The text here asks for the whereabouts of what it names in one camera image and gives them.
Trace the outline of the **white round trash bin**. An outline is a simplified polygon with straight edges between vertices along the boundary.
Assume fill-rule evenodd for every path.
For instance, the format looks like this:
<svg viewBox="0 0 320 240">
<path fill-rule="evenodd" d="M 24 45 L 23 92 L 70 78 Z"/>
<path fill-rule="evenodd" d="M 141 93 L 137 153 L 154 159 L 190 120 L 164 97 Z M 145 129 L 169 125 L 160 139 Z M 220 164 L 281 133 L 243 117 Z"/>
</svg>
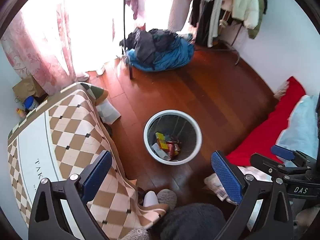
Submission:
<svg viewBox="0 0 320 240">
<path fill-rule="evenodd" d="M 161 159 L 152 149 L 157 142 L 155 133 L 165 135 L 166 141 L 181 143 L 181 152 L 170 161 Z M 178 166 L 193 160 L 202 146 L 202 132 L 196 120 L 189 114 L 178 110 L 164 110 L 153 115 L 146 123 L 143 131 L 145 148 L 159 163 Z"/>
</svg>

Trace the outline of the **checkered pastel pillow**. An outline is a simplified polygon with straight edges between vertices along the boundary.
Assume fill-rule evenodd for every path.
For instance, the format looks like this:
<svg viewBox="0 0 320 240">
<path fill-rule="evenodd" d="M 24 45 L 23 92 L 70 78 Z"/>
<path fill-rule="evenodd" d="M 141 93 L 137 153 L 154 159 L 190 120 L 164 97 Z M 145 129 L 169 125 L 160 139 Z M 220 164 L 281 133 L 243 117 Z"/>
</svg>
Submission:
<svg viewBox="0 0 320 240">
<path fill-rule="evenodd" d="M 272 181 L 270 175 L 258 170 L 253 166 L 245 166 L 245 167 L 239 166 L 238 168 L 241 170 L 243 174 L 251 174 L 259 181 L 269 181 L 269 182 Z M 232 201 L 229 198 L 227 192 L 225 191 L 216 173 L 205 178 L 204 183 L 208 189 L 210 189 L 217 195 L 219 200 L 221 201 L 226 200 L 227 202 L 236 205 L 236 202 Z"/>
</svg>

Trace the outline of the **grey fuzzy slipper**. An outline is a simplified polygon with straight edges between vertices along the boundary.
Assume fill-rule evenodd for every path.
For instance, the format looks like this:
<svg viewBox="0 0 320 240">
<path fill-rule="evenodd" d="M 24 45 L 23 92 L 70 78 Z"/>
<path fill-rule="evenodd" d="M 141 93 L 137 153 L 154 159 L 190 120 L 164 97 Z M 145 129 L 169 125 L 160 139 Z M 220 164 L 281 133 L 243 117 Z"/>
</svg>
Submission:
<svg viewBox="0 0 320 240">
<path fill-rule="evenodd" d="M 157 199 L 159 204 L 167 204 L 171 210 L 176 207 L 177 195 L 170 189 L 162 189 L 159 191 L 159 193 L 157 193 Z"/>
</svg>

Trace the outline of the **light blue blanket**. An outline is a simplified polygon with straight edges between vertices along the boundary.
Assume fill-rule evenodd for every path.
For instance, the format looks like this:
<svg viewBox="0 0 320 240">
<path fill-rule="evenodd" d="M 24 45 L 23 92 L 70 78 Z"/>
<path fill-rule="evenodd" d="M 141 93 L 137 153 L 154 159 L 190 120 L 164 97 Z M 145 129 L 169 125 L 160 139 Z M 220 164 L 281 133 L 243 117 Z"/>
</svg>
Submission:
<svg viewBox="0 0 320 240">
<path fill-rule="evenodd" d="M 278 146 L 288 150 L 299 150 L 313 159 L 317 158 L 317 103 L 318 96 L 304 95 L 300 98 L 288 118 L 288 127 L 280 133 L 276 141 Z"/>
</svg>

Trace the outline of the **pink floral curtain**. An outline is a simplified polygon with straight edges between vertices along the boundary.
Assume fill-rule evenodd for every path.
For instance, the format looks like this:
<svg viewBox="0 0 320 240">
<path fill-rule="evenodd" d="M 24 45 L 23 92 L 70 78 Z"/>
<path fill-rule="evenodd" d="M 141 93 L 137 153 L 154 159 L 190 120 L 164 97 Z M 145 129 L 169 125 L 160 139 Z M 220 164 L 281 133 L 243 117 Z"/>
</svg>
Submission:
<svg viewBox="0 0 320 240">
<path fill-rule="evenodd" d="M 88 80 L 88 74 L 74 69 L 71 43 L 56 14 L 21 9 L 4 32 L 1 46 L 18 76 L 32 76 L 49 95 Z"/>
</svg>

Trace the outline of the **blue lid jar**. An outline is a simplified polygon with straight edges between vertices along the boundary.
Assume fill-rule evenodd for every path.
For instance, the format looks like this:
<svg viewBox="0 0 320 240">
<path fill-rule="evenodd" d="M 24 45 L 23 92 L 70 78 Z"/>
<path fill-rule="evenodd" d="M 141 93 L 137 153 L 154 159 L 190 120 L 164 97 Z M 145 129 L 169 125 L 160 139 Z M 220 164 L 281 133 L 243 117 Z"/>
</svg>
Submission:
<svg viewBox="0 0 320 240">
<path fill-rule="evenodd" d="M 24 101 L 24 106 L 27 110 L 32 111 L 39 107 L 39 103 L 36 101 L 36 99 L 33 96 L 29 96 Z"/>
</svg>

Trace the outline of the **yellow snack box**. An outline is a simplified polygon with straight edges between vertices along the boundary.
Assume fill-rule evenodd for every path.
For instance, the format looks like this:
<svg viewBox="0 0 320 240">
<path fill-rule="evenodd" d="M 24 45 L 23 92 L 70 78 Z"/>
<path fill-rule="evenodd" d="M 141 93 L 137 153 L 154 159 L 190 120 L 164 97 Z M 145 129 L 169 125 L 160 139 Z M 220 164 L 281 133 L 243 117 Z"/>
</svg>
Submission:
<svg viewBox="0 0 320 240">
<path fill-rule="evenodd" d="M 165 139 L 165 135 L 160 132 L 156 132 L 155 136 L 156 136 L 156 140 L 157 140 L 157 144 L 159 145 L 159 148 L 161 150 L 168 151 L 169 147 Z"/>
</svg>

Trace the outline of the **blue and black clothes pile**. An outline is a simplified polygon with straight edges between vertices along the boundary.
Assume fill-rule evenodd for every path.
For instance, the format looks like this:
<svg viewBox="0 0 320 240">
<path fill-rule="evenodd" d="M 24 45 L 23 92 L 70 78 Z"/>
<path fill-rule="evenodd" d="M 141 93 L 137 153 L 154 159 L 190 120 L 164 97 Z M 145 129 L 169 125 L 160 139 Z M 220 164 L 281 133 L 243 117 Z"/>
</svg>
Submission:
<svg viewBox="0 0 320 240">
<path fill-rule="evenodd" d="M 187 37 L 168 30 L 136 28 L 119 42 L 127 48 L 129 63 L 144 72 L 162 72 L 188 64 L 194 55 L 192 35 Z"/>
</svg>

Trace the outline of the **pink white toothpaste box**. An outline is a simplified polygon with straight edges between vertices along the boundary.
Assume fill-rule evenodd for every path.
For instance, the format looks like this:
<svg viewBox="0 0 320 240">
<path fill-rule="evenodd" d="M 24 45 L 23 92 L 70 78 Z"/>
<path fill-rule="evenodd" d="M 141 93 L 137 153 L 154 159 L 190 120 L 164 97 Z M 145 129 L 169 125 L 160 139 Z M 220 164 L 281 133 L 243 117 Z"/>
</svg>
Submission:
<svg viewBox="0 0 320 240">
<path fill-rule="evenodd" d="M 170 161 L 171 160 L 171 158 L 167 154 L 167 152 L 162 150 L 157 143 L 154 143 L 152 145 L 152 149 L 161 159 L 166 160 L 166 161 Z"/>
</svg>

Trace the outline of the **black clothes rack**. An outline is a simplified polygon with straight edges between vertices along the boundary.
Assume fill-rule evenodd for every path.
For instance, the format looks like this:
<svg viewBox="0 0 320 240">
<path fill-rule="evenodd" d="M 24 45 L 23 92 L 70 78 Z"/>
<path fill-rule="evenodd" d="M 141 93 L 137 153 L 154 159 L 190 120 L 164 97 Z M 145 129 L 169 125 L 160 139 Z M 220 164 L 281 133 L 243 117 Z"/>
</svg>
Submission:
<svg viewBox="0 0 320 240">
<path fill-rule="evenodd" d="M 130 78 L 130 80 L 132 80 L 133 79 L 132 65 L 131 65 L 130 59 L 128 57 L 128 49 L 127 49 L 127 45 L 126 45 L 127 35 L 126 35 L 125 10 L 126 10 L 126 0 L 123 0 L 123 36 L 124 37 L 123 37 L 122 52 L 123 52 L 125 65 L 127 66 L 128 70 L 129 70 L 129 78 Z"/>
</svg>

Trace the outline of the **red blanket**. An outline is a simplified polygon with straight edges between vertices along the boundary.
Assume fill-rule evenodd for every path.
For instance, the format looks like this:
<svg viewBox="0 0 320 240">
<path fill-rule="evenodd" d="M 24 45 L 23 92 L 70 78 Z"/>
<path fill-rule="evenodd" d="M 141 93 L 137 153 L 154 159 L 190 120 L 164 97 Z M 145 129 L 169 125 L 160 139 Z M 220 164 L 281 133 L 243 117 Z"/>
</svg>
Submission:
<svg viewBox="0 0 320 240">
<path fill-rule="evenodd" d="M 294 77 L 287 79 L 288 87 L 267 120 L 246 137 L 246 139 L 229 155 L 228 161 L 236 166 L 250 166 L 250 157 L 259 153 L 280 164 L 283 162 L 271 153 L 280 133 L 288 127 L 288 119 L 300 98 L 306 94 L 303 86 Z"/>
</svg>

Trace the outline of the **red cola can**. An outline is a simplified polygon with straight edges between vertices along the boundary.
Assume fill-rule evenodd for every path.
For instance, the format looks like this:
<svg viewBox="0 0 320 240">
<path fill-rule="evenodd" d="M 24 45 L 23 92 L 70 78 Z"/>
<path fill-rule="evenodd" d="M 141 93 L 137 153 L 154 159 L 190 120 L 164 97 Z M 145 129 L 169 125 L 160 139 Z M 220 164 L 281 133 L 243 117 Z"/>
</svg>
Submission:
<svg viewBox="0 0 320 240">
<path fill-rule="evenodd" d="M 168 141 L 167 146 L 168 146 L 168 156 L 170 158 L 174 157 L 176 155 L 175 143 L 172 141 Z"/>
</svg>

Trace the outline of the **brown snack bag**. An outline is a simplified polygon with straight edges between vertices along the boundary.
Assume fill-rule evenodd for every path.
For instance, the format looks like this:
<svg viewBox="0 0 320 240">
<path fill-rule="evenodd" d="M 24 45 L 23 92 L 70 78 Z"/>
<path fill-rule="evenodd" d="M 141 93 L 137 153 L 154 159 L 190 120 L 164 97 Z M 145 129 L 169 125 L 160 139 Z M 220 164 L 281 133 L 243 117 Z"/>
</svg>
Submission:
<svg viewBox="0 0 320 240">
<path fill-rule="evenodd" d="M 174 142 L 174 155 L 179 155 L 181 152 L 181 143 L 179 141 Z"/>
</svg>

